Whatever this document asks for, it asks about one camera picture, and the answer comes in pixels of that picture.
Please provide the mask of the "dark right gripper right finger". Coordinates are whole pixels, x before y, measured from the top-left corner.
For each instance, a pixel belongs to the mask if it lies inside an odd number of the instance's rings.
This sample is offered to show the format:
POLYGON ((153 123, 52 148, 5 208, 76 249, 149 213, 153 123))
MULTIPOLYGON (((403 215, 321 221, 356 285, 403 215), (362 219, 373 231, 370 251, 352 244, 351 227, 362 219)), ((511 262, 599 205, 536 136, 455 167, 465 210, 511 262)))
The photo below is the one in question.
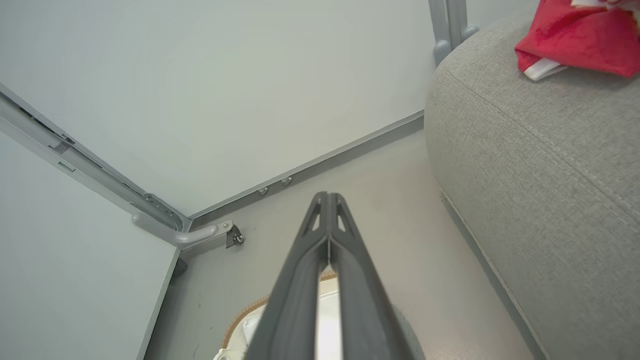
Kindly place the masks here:
POLYGON ((415 354, 345 198, 329 193, 330 265, 338 278, 344 360, 413 360, 415 354))

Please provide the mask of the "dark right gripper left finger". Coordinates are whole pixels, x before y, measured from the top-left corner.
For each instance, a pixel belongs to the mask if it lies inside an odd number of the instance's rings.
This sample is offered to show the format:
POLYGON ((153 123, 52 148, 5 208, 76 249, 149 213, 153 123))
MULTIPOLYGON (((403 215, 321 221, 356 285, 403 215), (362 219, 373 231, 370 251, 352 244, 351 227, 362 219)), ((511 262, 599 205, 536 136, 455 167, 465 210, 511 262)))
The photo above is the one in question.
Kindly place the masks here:
POLYGON ((247 360, 316 357, 319 283, 329 263, 329 205, 327 192, 312 198, 247 347, 247 360))

